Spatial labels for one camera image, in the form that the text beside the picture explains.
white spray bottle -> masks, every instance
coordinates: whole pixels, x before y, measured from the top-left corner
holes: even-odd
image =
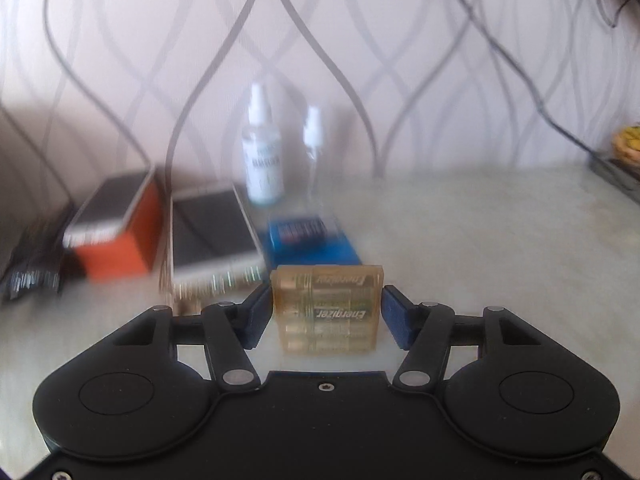
[[[249,124],[242,133],[242,150],[249,200],[257,205],[277,202],[284,194],[282,136],[271,119],[264,85],[251,86]]]

orange book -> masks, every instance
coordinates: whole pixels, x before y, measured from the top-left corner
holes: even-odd
[[[150,178],[124,231],[110,240],[76,245],[74,251],[92,281],[137,276],[151,272],[161,232],[162,204],[158,184]]]

spray nozzle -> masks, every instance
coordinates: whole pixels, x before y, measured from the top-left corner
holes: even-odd
[[[267,90],[263,83],[251,85],[251,102],[249,103],[249,124],[262,126],[271,122],[271,106],[267,99]]]
[[[308,148],[320,148],[324,144],[322,113],[317,106],[310,106],[307,111],[303,140]]]

blue gripper pad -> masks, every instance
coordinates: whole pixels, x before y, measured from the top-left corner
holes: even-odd
[[[426,313],[414,305],[393,285],[382,289],[382,319],[402,350],[408,350],[418,337]]]
[[[222,306],[222,310],[242,348],[251,350],[258,345],[273,313],[271,286],[262,283],[242,303]]]

black package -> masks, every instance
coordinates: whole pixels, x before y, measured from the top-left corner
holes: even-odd
[[[65,228],[75,212],[68,204],[55,216],[39,218],[25,229],[0,276],[0,301],[17,300],[31,290],[60,290],[65,267],[77,267],[65,262],[62,247]]]

